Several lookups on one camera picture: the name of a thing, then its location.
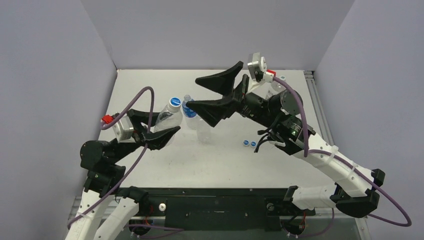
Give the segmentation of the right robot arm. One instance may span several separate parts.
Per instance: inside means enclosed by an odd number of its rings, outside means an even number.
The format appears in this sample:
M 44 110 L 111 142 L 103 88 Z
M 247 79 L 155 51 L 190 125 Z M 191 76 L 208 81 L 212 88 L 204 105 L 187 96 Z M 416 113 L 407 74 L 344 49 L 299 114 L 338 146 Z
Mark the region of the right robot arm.
M 220 94 L 221 99 L 192 100 L 188 107 L 211 127 L 234 113 L 251 119 L 263 126 L 258 131 L 259 144 L 274 144 L 333 180 L 333 184 L 321 187 L 291 186 L 282 199 L 287 213 L 335 208 L 354 218 L 370 215 L 378 207 L 377 188 L 383 184 L 385 173 L 344 159 L 336 146 L 327 143 L 306 123 L 302 99 L 289 85 L 267 99 L 253 93 L 264 83 L 277 80 L 275 72 L 264 64 L 250 66 L 249 74 L 244 74 L 241 82 L 235 84 L 242 68 L 243 63 L 238 62 L 225 71 L 197 78 L 197 85 Z

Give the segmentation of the blue label bottle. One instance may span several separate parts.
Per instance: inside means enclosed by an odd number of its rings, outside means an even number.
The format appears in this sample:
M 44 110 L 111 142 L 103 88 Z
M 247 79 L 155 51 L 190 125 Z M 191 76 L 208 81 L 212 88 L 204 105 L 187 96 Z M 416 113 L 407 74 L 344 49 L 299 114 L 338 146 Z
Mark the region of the blue label bottle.
M 185 117 L 185 122 L 187 124 L 187 126 L 191 129 L 191 130 L 196 130 L 197 126 L 198 126 L 198 115 L 195 111 L 193 111 L 192 109 L 190 109 L 187 106 L 187 103 L 189 101 L 192 101 L 193 99 L 191 98 L 191 96 L 189 94 L 186 94 L 183 97 L 183 102 L 182 102 L 182 112 L 183 115 Z

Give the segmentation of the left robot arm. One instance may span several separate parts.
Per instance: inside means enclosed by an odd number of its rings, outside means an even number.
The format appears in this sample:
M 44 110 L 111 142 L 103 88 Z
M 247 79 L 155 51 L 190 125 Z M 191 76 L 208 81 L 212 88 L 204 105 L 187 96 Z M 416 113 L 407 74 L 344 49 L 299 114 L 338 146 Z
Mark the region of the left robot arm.
M 180 130 L 180 125 L 151 132 L 159 117 L 157 112 L 129 109 L 105 115 L 101 124 L 112 127 L 111 141 L 89 140 L 80 149 L 80 166 L 87 170 L 81 202 L 69 221 L 68 240 L 112 240 L 130 218 L 151 209 L 149 193 L 136 186 L 121 188 L 130 171 L 117 163 L 138 148 L 161 150 Z

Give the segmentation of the clear bottle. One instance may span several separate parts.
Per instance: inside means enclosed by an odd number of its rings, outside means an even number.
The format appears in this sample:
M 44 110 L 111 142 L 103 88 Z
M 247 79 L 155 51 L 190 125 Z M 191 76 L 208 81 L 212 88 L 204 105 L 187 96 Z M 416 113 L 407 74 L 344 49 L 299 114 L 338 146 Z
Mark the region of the clear bottle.
M 210 125 L 202 118 L 199 118 L 196 127 L 197 139 L 202 144 L 210 144 L 212 142 L 212 132 Z
M 171 97 L 157 117 L 154 133 L 180 127 L 182 121 L 182 101 L 178 97 Z

